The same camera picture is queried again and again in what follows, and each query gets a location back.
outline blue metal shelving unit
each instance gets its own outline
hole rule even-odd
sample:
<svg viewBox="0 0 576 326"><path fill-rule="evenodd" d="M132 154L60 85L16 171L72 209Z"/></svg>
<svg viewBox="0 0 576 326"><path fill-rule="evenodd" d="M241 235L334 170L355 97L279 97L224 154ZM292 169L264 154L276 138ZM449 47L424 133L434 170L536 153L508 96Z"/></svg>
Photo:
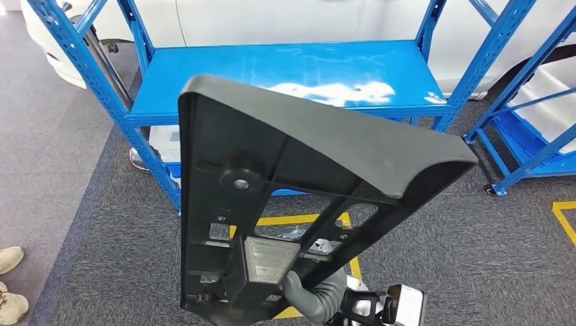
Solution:
<svg viewBox="0 0 576 326"><path fill-rule="evenodd" d="M75 24L55 0L28 1L178 208L179 190L139 128L177 124L177 97L191 76L209 73L263 88L297 85L314 90L340 84L352 94L343 101L347 109L408 117L411 124L418 124L419 117L434 117L433 128L445 131L535 2L511 0L497 15L484 0L469 0L492 28L446 100L427 66L433 30L446 0L430 2L415 39L188 48L153 47L134 1L118 0L134 34L143 75L137 97L127 103L110 82L110 69L103 69L83 39L105 0L93 0ZM377 89L375 94L354 96L365 86ZM314 91L302 95L316 101L327 96Z"/></svg>
<svg viewBox="0 0 576 326"><path fill-rule="evenodd" d="M576 92L576 88L564 90L555 94L544 96L521 105L510 107L508 102L516 95L520 86L530 79L538 66L552 53L554 48L570 33L576 30L576 6L570 11L568 16L560 23L554 32L546 39L544 44L536 51L534 56L524 65L522 70L514 77L512 82L502 91L496 101L484 112L472 129L464 135L464 140L472 144L474 138L478 137L486 146L488 153L502 172L504 178L496 183L486 185L485 190L489 194L498 196L506 195L506 189L517 183L521 179L535 177L552 177L563 175L576 175L576 155L569 155L565 158L558 158L558 151L576 137L576 125L570 127L557 139L546 145L542 144L537 151L533 149L535 143L538 145L541 139L530 139L538 137L535 130L531 131L531 126L526 126L522 134L516 137L508 130L508 121L515 119L512 115L514 110L528 107L542 101L550 100L559 96L565 96ZM508 169L500 154L486 136L485 129L494 127L497 134L502 138L504 144L511 152L519 167L513 171Z"/></svg>

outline white wall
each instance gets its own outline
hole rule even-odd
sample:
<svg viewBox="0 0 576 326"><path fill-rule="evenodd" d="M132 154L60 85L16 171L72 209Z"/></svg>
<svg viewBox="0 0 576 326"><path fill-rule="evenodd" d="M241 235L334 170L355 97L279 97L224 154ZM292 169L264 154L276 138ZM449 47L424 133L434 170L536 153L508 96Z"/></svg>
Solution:
<svg viewBox="0 0 576 326"><path fill-rule="evenodd" d="M22 10L20 0L0 0L0 5L7 11Z"/></svg>

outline shoe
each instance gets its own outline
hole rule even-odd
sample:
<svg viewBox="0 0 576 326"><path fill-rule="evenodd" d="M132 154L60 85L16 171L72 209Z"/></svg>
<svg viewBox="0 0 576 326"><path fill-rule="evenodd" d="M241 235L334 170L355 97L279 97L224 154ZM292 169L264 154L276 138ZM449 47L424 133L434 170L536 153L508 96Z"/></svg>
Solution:
<svg viewBox="0 0 576 326"><path fill-rule="evenodd" d="M20 247L10 247L0 250L0 275L8 273L22 261L24 251Z"/></svg>
<svg viewBox="0 0 576 326"><path fill-rule="evenodd" d="M0 325L16 324L28 312L28 300L22 295L8 292L0 282Z"/></svg>

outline white storage bin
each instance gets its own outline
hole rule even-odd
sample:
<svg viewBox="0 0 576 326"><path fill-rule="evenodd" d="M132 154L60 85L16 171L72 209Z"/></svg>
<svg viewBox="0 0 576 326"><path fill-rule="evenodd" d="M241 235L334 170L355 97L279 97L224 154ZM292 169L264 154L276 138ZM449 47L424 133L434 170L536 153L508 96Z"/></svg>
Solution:
<svg viewBox="0 0 576 326"><path fill-rule="evenodd" d="M180 162L180 127L152 126L148 143L164 163Z"/></svg>
<svg viewBox="0 0 576 326"><path fill-rule="evenodd" d="M541 65L532 79L524 84L510 106L562 92L576 86L576 57ZM560 96L524 107L515 112L551 143L576 124L576 94ZM576 151L576 140L564 146L560 153Z"/></svg>

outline shelf upright post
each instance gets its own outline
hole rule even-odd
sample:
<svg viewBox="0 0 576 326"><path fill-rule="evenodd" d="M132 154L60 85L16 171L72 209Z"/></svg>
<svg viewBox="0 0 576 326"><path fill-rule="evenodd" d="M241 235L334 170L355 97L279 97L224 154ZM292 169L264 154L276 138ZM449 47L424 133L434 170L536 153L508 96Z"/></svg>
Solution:
<svg viewBox="0 0 576 326"><path fill-rule="evenodd" d="M503 109L506 104L516 95L520 86L524 85L532 74L536 71L538 66L540 66L544 60L554 51L556 46L568 35L570 35L574 28L576 28L576 6L568 13L566 18L556 27L554 32L546 39L544 44L534 53L534 55L528 60L528 62L522 67L520 72L512 79L510 84L500 93L498 98L492 103L492 105L484 112L482 117L476 122L474 127L464 135L464 140L468 144L473 143L473 139L478 133L478 129L486 127L490 120L500 113L508 112L511 110Z"/></svg>
<svg viewBox="0 0 576 326"><path fill-rule="evenodd" d="M154 150L148 145L140 128L127 119L132 108L132 100L118 82L120 77L111 66L106 51L101 48L96 36L93 35L94 30L81 28L82 31L86 30L86 34L79 34L55 0L28 0L28 2L74 64L86 86L91 89L116 126L138 151L174 205L180 209L180 192L177 186L168 176ZM98 10L92 10L89 15L97 13ZM83 20L93 21L93 17L86 16Z"/></svg>
<svg viewBox="0 0 576 326"><path fill-rule="evenodd" d="M494 11L485 1L470 0L470 2L489 24L493 21ZM508 2L448 99L451 111L444 116L436 117L432 129L447 131L535 2L536 0L510 0Z"/></svg>
<svg viewBox="0 0 576 326"><path fill-rule="evenodd" d="M426 14L424 14L424 19L422 20L418 33L416 34L416 39L414 40L418 49L422 52L422 56L426 62L428 62L428 56L430 55L432 32L434 31L438 18L444 9L444 4L446 4L446 0L430 1Z"/></svg>
<svg viewBox="0 0 576 326"><path fill-rule="evenodd" d="M132 31L134 36L134 46L138 56L138 63L140 64L140 74L144 78L156 49L146 31L134 0L118 0L118 5L120 5L126 23L128 23L128 27L130 27L130 31Z"/></svg>

